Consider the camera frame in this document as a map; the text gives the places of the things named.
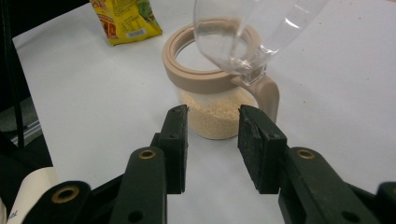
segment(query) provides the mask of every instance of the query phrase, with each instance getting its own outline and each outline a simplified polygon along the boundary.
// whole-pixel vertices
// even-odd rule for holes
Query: brass screw
[[[142,160],[149,160],[155,157],[155,151],[152,149],[147,149],[139,153],[139,158]]]
[[[75,199],[79,194],[79,188],[75,185],[65,186],[61,189],[58,189],[52,195],[53,203],[67,203]]]
[[[315,158],[315,154],[309,150],[306,150],[306,149],[297,150],[297,154],[299,157],[306,159],[306,160],[312,160]]]

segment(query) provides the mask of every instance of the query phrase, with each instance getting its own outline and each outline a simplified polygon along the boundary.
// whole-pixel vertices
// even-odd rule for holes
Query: jar handle
[[[259,109],[271,121],[276,122],[277,108],[279,106],[279,88],[270,77],[265,75],[250,86],[246,85],[240,77],[234,77],[231,82],[250,92],[256,99]]]

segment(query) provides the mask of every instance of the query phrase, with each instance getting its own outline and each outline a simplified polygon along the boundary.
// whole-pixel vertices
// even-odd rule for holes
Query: black cable
[[[12,101],[14,104],[15,120],[17,123],[18,132],[18,148],[24,148],[24,136],[23,136],[23,118],[20,104],[20,94],[18,89],[18,82],[13,69],[13,53],[12,53],[12,35],[10,17],[8,11],[8,0],[1,0],[1,12],[3,20],[3,35],[4,35],[4,59],[6,63],[6,71],[8,81],[11,87]]]

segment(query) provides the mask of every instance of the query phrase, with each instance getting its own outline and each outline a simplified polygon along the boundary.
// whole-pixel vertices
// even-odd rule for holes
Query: white table
[[[87,4],[14,38],[61,181],[96,188],[123,173],[178,105],[161,53],[192,21],[193,1],[151,0],[163,35],[110,47]],[[375,193],[396,180],[396,3],[331,0],[268,66],[280,88],[277,125],[291,147],[321,153],[348,183]],[[236,138],[189,133],[187,187],[169,223],[283,223],[260,195]]]

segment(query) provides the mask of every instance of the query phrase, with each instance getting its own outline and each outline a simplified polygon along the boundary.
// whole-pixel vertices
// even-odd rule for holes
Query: yellow snack bag
[[[149,0],[90,0],[111,45],[161,35]]]

